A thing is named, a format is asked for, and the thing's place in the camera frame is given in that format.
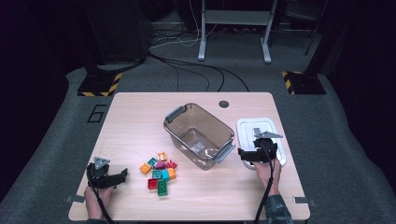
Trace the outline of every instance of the gray translucent container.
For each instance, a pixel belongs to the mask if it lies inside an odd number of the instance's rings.
[[[203,170],[220,163],[234,148],[233,130],[196,104],[175,109],[163,127],[174,145]]]

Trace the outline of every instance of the table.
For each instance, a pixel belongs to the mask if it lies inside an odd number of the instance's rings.
[[[269,11],[235,11],[235,10],[207,10],[205,0],[202,0],[202,32],[198,60],[205,59],[206,51],[206,24],[242,24],[242,25],[265,25],[264,37],[260,38],[262,55],[266,63],[271,63],[268,49],[268,36],[271,32],[272,22],[275,16],[277,0],[273,0]]]
[[[227,101],[227,108],[219,106]],[[208,171],[201,170],[172,143],[163,128],[164,118],[180,105],[196,103],[234,130],[235,149]],[[236,122],[241,118],[271,119],[281,139],[287,161],[281,173],[279,190],[295,220],[307,220],[308,205],[294,203],[292,196],[304,191],[290,153],[287,138],[267,92],[125,92],[117,93],[106,115],[93,149],[94,157],[111,160],[109,174],[128,168],[126,182],[113,191],[108,213],[114,220],[131,221],[249,221],[254,220],[264,193],[255,171],[249,170],[237,153]],[[165,152],[178,167],[177,178],[168,182],[168,195],[149,190],[148,179],[139,167],[158,153]],[[87,186],[82,174],[77,195]],[[84,203],[74,202],[71,220],[87,219]]]

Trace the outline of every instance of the building block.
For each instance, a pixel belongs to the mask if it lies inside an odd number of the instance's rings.
[[[152,178],[148,180],[148,189],[158,188],[158,179]]]
[[[165,163],[163,163],[163,161],[157,161],[154,164],[154,169],[163,170],[163,169],[166,169],[166,165],[165,165]]]
[[[168,190],[166,187],[166,180],[159,179],[158,180],[158,196],[168,195]]]
[[[154,158],[151,158],[151,159],[147,162],[147,164],[148,164],[149,166],[151,166],[151,168],[154,168],[155,162],[157,162],[157,160],[155,160]]]
[[[172,160],[169,160],[165,165],[166,165],[166,168],[173,168],[173,169],[177,168],[177,163],[175,163]]]
[[[152,169],[151,166],[148,165],[147,163],[143,163],[143,165],[140,166],[140,171],[145,175],[148,174],[151,171],[151,169]]]
[[[152,178],[161,179],[163,172],[161,170],[153,170]]]
[[[168,168],[167,171],[170,179],[176,179],[176,173],[174,168]]]
[[[164,153],[164,152],[158,153],[158,154],[157,154],[157,159],[158,159],[159,161],[166,161],[166,160],[168,160],[168,159],[166,158],[166,153]]]
[[[168,170],[162,170],[161,177],[163,180],[169,181],[170,177],[169,177]]]

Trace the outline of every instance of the teal block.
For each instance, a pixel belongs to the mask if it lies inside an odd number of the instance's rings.
[[[152,178],[161,179],[163,176],[163,172],[161,170],[153,170],[152,171]]]
[[[169,181],[171,178],[169,177],[168,170],[161,170],[161,178],[165,181]]]
[[[168,189],[167,189],[166,180],[159,179],[158,180],[157,189],[158,189],[158,196],[168,195]]]
[[[147,162],[147,164],[148,164],[149,166],[151,166],[151,168],[154,168],[155,162],[157,162],[157,160],[155,160],[154,158],[151,158],[151,159]]]

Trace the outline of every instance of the person's left hand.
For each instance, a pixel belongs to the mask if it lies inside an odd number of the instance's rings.
[[[108,208],[110,204],[111,193],[113,192],[113,187],[107,189],[99,189],[99,197],[102,199],[105,209]],[[102,209],[99,206],[99,202],[93,192],[91,187],[87,187],[84,192],[85,205],[87,206],[88,218],[94,219],[105,219]]]

